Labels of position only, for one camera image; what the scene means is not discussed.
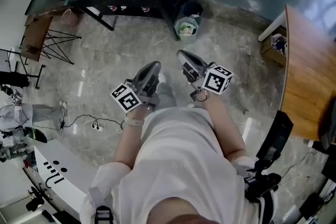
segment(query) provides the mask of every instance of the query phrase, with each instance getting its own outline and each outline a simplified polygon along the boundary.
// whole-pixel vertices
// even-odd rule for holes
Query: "metal frame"
[[[263,41],[267,38],[272,32],[277,29],[281,24],[286,21],[286,13],[283,11],[266,29],[258,36],[258,41]]]
[[[56,32],[56,33],[60,33],[60,34],[63,34],[63,35],[68,35],[68,37],[57,37],[57,36],[52,35],[50,32]],[[60,38],[62,38],[62,39],[66,38],[66,40],[62,40],[60,42],[56,42],[55,39],[57,39],[57,38],[58,39],[60,39]],[[46,58],[48,58],[48,59],[51,59],[52,57],[55,57],[55,58],[57,58],[57,59],[59,59],[61,61],[64,61],[64,62],[67,62],[67,63],[69,63],[71,65],[74,65],[74,63],[62,51],[62,49],[58,46],[58,44],[61,44],[63,42],[67,42],[67,41],[73,41],[73,40],[76,40],[76,39],[81,39],[81,37],[49,29],[47,31],[47,35],[46,35],[45,41],[46,40],[52,40],[52,44],[50,44],[50,45],[43,44],[43,47],[41,49],[41,55],[44,56],[44,57],[46,57]],[[56,45],[56,47],[59,49],[60,53],[58,53],[57,51],[55,51],[54,49],[51,48],[51,46],[53,46],[53,45]]]
[[[40,77],[41,77],[42,69],[45,67],[45,65],[42,65],[42,66],[41,66],[38,75],[31,75],[31,74],[28,74],[28,72],[27,72],[27,69],[26,69],[26,67],[25,67],[25,64],[23,63],[23,60],[22,60],[22,57],[21,57],[20,52],[16,52],[16,51],[12,51],[12,50],[5,50],[5,49],[0,49],[0,50],[2,50],[2,51],[6,51],[6,52],[7,52],[9,69],[10,69],[11,72],[12,72],[12,69],[11,69],[11,63],[10,63],[9,58],[10,58],[11,54],[17,54],[17,55],[19,55],[19,57],[20,57],[20,61],[21,61],[22,65],[23,65],[23,68],[25,69],[26,76],[27,76],[27,77],[30,77],[30,78],[37,78],[36,85],[35,85],[35,89],[38,90],[38,89],[40,88],[40,87],[38,86],[38,82],[39,82]]]
[[[183,4],[187,2],[187,0],[177,0],[177,2],[175,3],[176,5],[179,3],[179,1],[181,1]],[[102,17],[104,14],[102,14],[101,12],[99,13],[99,15],[96,15],[95,13],[93,13],[91,10],[89,10],[87,7],[90,6],[89,4],[76,4],[76,3],[71,3],[73,6],[75,6],[77,9],[81,10],[82,12],[88,14],[89,16],[91,16],[93,19],[95,19],[97,22],[99,22],[101,25],[103,25],[104,27],[106,27],[107,29],[109,29],[110,31],[114,31],[115,28],[115,24],[116,24],[116,20],[117,20],[117,16],[115,15],[114,21],[112,25],[109,25],[107,22],[105,22]],[[174,40],[178,41],[180,39],[180,37],[178,36],[178,34],[175,31],[174,28],[174,21],[172,21],[172,17],[170,12],[168,11],[168,9],[166,8],[166,6],[163,4],[162,0],[160,0],[157,3],[157,7],[155,7],[157,9],[160,10],[160,13],[162,15],[162,18],[165,20],[168,29],[171,33],[171,35],[173,36]]]

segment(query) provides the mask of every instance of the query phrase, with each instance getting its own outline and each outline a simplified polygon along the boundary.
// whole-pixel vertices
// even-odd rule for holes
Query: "black strap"
[[[274,204],[273,204],[273,199],[271,195],[271,191],[266,192],[262,196],[265,201],[265,207],[264,207],[264,215],[263,215],[263,221],[262,224],[270,224],[272,221],[272,216],[273,216],[273,209],[274,209]]]

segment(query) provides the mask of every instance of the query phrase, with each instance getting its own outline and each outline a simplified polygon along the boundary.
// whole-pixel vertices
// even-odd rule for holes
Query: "wooden desk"
[[[32,22],[25,31],[25,39],[21,56],[38,62],[42,52],[44,40],[48,33],[52,17],[44,17]]]
[[[288,57],[280,110],[293,121],[292,134],[319,141],[321,116],[336,95],[336,43],[288,5],[258,40],[265,39],[284,20]]]

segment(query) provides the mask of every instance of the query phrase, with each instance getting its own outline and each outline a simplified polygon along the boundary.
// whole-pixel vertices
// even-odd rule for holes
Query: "white cloth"
[[[236,163],[253,166],[246,157]],[[146,224],[150,210],[170,197],[188,201],[200,215],[219,223],[254,224],[259,219],[258,204],[245,198],[244,180],[223,157],[203,109],[169,108],[149,115],[133,170],[121,163],[103,165],[92,186],[104,197],[112,193],[107,205],[120,224]],[[87,197],[82,224],[92,223],[94,213]]]
[[[0,130],[4,132],[11,132],[19,126],[31,127],[32,120],[33,106],[31,104],[7,105],[0,109]]]

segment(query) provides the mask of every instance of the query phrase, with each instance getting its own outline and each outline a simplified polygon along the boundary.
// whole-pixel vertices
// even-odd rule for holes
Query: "gray cloth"
[[[20,126],[32,127],[40,121],[52,121],[60,126],[65,115],[66,110],[61,105],[54,108],[44,104],[7,105],[0,109],[0,130],[11,132]]]
[[[66,110],[61,105],[52,108],[44,104],[33,104],[33,124],[40,121],[52,121],[60,125],[65,115]]]
[[[0,158],[5,158],[5,159],[14,159],[19,156],[24,156],[26,155],[25,152],[17,152],[17,150],[21,150],[22,148],[25,148],[26,144],[25,143],[19,143],[14,146],[2,146],[0,148]]]
[[[176,106],[176,100],[169,84],[159,83],[157,85],[156,92],[160,98],[160,103],[155,108],[156,111]]]
[[[31,104],[4,106],[0,109],[0,130],[11,132],[19,126],[31,127],[32,118],[33,106]]]

